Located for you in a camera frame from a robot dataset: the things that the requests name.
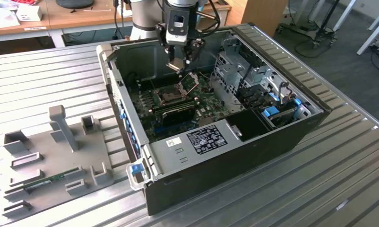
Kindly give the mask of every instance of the cardboard box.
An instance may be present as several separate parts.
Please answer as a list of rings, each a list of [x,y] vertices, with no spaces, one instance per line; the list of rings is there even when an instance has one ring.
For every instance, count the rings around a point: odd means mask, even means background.
[[[19,21],[39,21],[42,12],[39,6],[19,6],[17,10],[17,18]]]

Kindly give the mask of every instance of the green circuit board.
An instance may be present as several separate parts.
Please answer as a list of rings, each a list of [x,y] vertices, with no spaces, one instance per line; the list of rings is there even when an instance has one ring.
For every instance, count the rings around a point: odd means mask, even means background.
[[[189,91],[193,86],[194,80],[185,78],[182,80],[183,89]],[[209,88],[206,76],[199,76],[198,85],[186,97],[179,96],[175,84],[130,93],[130,99],[150,142],[206,125],[229,114]],[[190,108],[194,111],[191,119],[163,127],[161,125],[162,114],[179,108]]]

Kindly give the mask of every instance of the floor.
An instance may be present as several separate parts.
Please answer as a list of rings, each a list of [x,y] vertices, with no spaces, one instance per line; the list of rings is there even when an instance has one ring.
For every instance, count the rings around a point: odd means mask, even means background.
[[[297,9],[301,0],[290,0],[290,7]],[[314,1],[304,10],[304,21],[312,9]],[[330,4],[326,2],[317,20],[322,19]],[[329,22],[332,28],[341,13],[342,8],[337,7]],[[340,27],[338,40],[332,48],[317,58],[309,59],[294,52],[294,45],[306,40],[287,30],[281,34],[274,34],[277,42],[304,61],[313,70],[337,87],[341,92],[379,119],[379,70],[370,63],[370,50],[361,56],[356,55],[362,42],[370,35],[366,30],[372,20],[362,19],[356,13],[350,14]],[[304,46],[304,55],[312,55],[310,46]]]

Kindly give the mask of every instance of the motherboard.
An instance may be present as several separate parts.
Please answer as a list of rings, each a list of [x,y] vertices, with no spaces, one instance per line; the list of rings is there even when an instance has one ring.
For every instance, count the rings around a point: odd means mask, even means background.
[[[209,85],[209,74],[186,74],[177,83],[130,92],[150,142],[215,122],[229,114]]]

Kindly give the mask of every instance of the label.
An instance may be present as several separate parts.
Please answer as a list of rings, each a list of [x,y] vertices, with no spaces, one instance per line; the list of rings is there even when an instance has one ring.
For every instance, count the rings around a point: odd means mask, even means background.
[[[166,140],[167,147],[171,147],[173,145],[179,144],[179,143],[181,143],[181,138],[178,137],[173,138],[171,140]]]
[[[27,28],[23,28],[23,31],[34,31],[34,30],[43,30],[46,29],[45,27],[27,27]]]
[[[227,144],[214,125],[187,133],[186,136],[199,155]]]

